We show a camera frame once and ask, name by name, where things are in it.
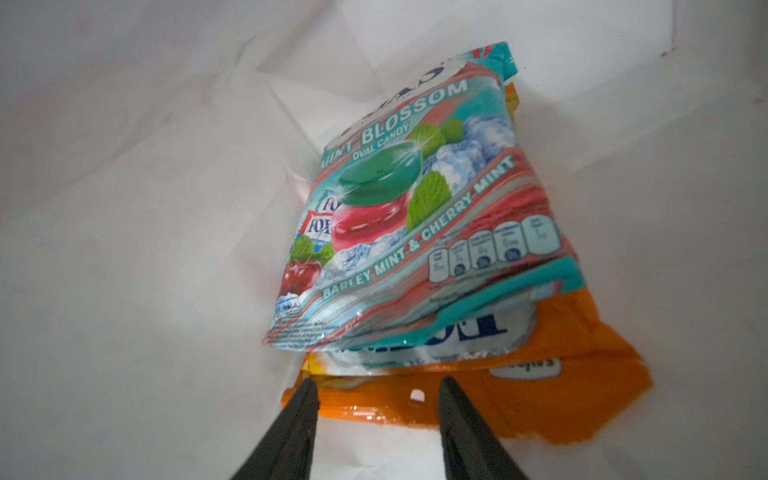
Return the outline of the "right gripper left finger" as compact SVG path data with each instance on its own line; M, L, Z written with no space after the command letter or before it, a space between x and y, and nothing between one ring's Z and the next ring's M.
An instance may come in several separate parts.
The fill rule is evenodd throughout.
M317 385L307 378L231 479L309 479L319 409Z

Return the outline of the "white cartoon paper bag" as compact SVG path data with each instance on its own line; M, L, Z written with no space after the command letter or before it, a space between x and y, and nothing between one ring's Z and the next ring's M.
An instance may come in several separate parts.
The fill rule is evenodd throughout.
M535 479L767 475L763 1L5 1L1 475L226 479L323 147L498 41L520 143L653 388Z

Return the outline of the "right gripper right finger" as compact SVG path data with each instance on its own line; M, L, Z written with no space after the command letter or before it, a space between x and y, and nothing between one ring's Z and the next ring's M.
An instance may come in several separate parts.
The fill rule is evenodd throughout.
M438 418L447 479L528 479L453 377L441 380Z

